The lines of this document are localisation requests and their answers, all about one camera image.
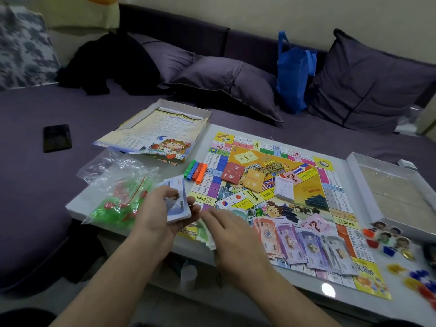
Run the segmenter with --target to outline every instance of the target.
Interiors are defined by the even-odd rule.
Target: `white box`
[[[356,153],[347,163],[373,222],[396,226],[420,242],[436,242],[436,193],[417,171]]]

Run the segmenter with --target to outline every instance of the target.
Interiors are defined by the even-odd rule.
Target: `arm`
[[[270,264],[258,235],[227,210],[200,212],[217,247],[216,265],[247,294],[273,326],[340,325],[292,286]]]
[[[153,270],[171,250],[174,236],[198,219],[200,207],[191,205],[191,218],[166,224],[164,198],[177,194],[177,190],[161,186],[147,196],[130,235],[52,327],[128,325]],[[188,197],[189,204],[194,201]]]

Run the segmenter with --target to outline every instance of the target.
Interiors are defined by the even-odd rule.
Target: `black jacket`
[[[82,87],[88,95],[109,94],[111,78],[130,95],[152,95],[161,90],[160,73],[139,42],[125,34],[109,33],[81,46],[66,68],[59,70],[61,87]]]

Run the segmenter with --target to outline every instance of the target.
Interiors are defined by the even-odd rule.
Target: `purple pillow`
[[[339,29],[323,70],[308,87],[307,112],[357,131],[392,133],[436,80],[436,65],[361,44]]]
[[[240,60],[194,55],[194,64],[180,72],[170,84],[209,91],[222,91],[260,114],[283,122],[274,103],[277,78]]]
[[[161,73],[161,81],[168,83],[179,72],[193,64],[193,53],[142,34],[128,33],[150,55]]]

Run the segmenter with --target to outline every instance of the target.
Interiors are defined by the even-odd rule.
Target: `hand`
[[[217,247],[215,262],[233,285],[251,295],[255,287],[268,284],[276,274],[256,231],[228,210],[208,209],[199,213]]]
[[[154,255],[158,262],[170,252],[177,232],[199,219],[200,206],[193,205],[195,198],[189,196],[187,200],[191,209],[191,217],[172,224],[166,223],[168,211],[165,198],[176,199],[178,197],[179,192],[176,189],[160,186],[147,195],[136,214],[132,236],[144,238],[149,245],[154,246]]]

